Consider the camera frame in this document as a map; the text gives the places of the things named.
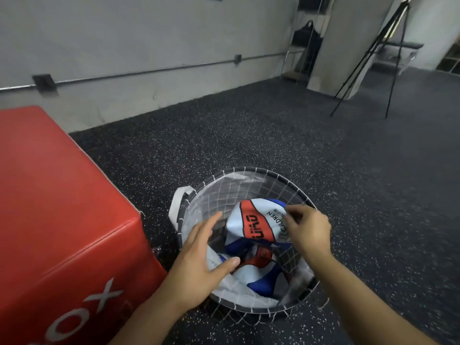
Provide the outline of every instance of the black speckled flooring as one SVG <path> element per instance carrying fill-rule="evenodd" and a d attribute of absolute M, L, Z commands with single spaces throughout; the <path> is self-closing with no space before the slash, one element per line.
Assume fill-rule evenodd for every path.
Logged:
<path fill-rule="evenodd" d="M 283 174 L 333 222 L 333 251 L 382 299 L 442 344 L 460 339 L 460 78 L 407 70 L 384 120 L 390 75 L 370 71 L 335 100 L 272 79 L 71 136 L 144 212 L 169 268 L 175 189 L 233 166 Z M 349 344 L 337 315 L 310 304 L 256 327 L 188 313 L 167 344 Z"/>

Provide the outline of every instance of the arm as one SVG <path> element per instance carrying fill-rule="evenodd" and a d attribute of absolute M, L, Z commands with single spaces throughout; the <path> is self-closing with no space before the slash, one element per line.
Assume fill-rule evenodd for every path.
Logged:
<path fill-rule="evenodd" d="M 289 214 L 285 220 L 295 248 L 321 281 L 355 344 L 437 344 L 395 313 L 333 257 L 331 224 L 324 214 L 301 205 L 287 206 L 286 211 Z"/>
<path fill-rule="evenodd" d="M 160 345 L 175 322 L 197 307 L 240 263 L 229 259 L 209 271 L 207 240 L 222 212 L 193 226 L 160 288 L 137 310 L 109 345 Z"/>

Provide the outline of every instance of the basket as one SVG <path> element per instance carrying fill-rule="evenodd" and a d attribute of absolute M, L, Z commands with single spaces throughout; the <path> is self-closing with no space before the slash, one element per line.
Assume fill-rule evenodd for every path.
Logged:
<path fill-rule="evenodd" d="M 254 198 L 271 198 L 289 205 L 307 204 L 315 207 L 298 186 L 280 174 L 257 167 L 227 168 L 195 188 L 186 186 L 176 190 L 169 218 L 178 232 L 179 247 L 182 248 L 195 224 L 222 211 L 223 216 L 213 227 L 207 247 L 208 266 L 215 268 L 220 264 L 220 259 L 213 247 L 225 231 L 227 218 L 237 203 Z M 300 254 L 293 247 L 275 253 L 282 270 L 293 276 L 289 290 L 281 301 L 275 303 L 273 299 L 259 296 L 228 275 L 210 295 L 204 305 L 206 310 L 213 317 L 233 324 L 245 322 L 256 325 L 289 316 L 293 307 L 310 298 L 322 309 L 328 299 Z"/>

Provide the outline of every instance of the white fabric liner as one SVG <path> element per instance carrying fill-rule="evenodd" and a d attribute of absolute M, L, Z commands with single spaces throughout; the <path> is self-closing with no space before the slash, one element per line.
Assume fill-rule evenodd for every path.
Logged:
<path fill-rule="evenodd" d="M 217 253 L 224 252 L 225 222 L 232 209 L 242 200 L 254 198 L 278 199 L 286 204 L 304 203 L 296 190 L 290 186 L 266 174 L 250 171 L 225 174 L 205 185 L 193 197 L 184 214 L 181 230 L 183 242 L 195 224 L 208 219 L 218 211 L 223 212 L 223 218 L 216 223 L 213 228 L 213 235 L 208 242 L 207 264 L 210 270 L 222 263 Z M 226 276 L 219 287 L 213 291 L 213 294 L 248 308 L 270 308 L 280 303 L 284 305 L 295 300 L 307 288 L 314 277 L 313 272 L 294 248 L 275 252 L 275 254 L 278 256 L 281 268 L 293 274 L 289 290 L 281 301 L 260 296 L 232 275 Z"/>

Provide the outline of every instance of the basket rim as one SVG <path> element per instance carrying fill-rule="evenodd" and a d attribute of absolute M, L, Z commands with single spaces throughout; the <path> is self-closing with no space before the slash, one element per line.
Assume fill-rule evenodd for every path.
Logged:
<path fill-rule="evenodd" d="M 184 215 L 185 212 L 193 200 L 193 198 L 204 189 L 204 187 L 217 179 L 223 177 L 224 175 L 230 174 L 230 173 L 235 173 L 235 172 L 254 172 L 254 173 L 260 173 L 264 174 L 268 177 L 275 178 L 276 180 L 281 181 L 284 183 L 286 186 L 289 186 L 291 189 L 295 190 L 295 192 L 302 198 L 302 200 L 308 204 L 309 206 L 316 208 L 316 206 L 313 204 L 313 202 L 308 198 L 308 196 L 303 192 L 297 185 L 295 185 L 293 182 L 288 180 L 287 178 L 283 177 L 281 174 L 278 174 L 276 172 L 269 171 L 265 168 L 259 168 L 259 167 L 249 167 L 249 166 L 240 166 L 240 167 L 230 167 L 230 168 L 225 168 L 222 171 L 217 172 L 216 174 L 211 175 L 208 177 L 206 180 L 203 182 L 199 183 L 197 186 L 193 188 L 193 191 L 186 196 L 182 197 L 181 203 L 180 203 L 180 209 L 178 212 L 177 216 L 177 223 L 178 223 L 178 243 L 179 243 L 179 249 L 182 250 L 182 224 L 184 223 Z M 214 301 L 216 301 L 218 304 L 225 306 L 229 309 L 236 310 L 236 311 L 241 311 L 241 312 L 247 312 L 247 313 L 252 313 L 252 314 L 273 314 L 273 313 L 278 313 L 280 311 L 286 311 L 294 306 L 297 306 L 301 304 L 302 302 L 305 301 L 305 299 L 318 287 L 319 281 L 316 277 L 313 277 L 311 282 L 309 283 L 307 289 L 299 296 L 298 299 L 286 304 L 286 305 L 277 305 L 273 306 L 270 308 L 250 308 L 250 307 L 245 307 L 241 306 L 238 304 L 235 304 L 231 301 L 228 301 L 224 298 L 220 298 L 216 296 L 215 294 L 211 293 L 210 298 Z"/>

